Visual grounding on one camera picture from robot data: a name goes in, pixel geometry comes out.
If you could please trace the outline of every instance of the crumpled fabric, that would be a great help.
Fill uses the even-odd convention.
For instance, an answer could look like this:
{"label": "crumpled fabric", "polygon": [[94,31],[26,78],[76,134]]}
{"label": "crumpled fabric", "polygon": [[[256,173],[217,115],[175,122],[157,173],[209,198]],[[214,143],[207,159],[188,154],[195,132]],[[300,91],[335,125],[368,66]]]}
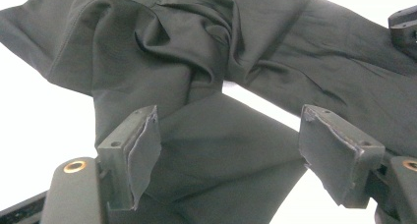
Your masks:
{"label": "crumpled fabric", "polygon": [[417,157],[417,60],[325,0],[29,0],[0,12],[0,41],[93,97],[96,145],[158,106],[149,187],[114,222],[271,220],[305,171],[297,134],[221,94],[224,80],[296,115],[327,108]]}

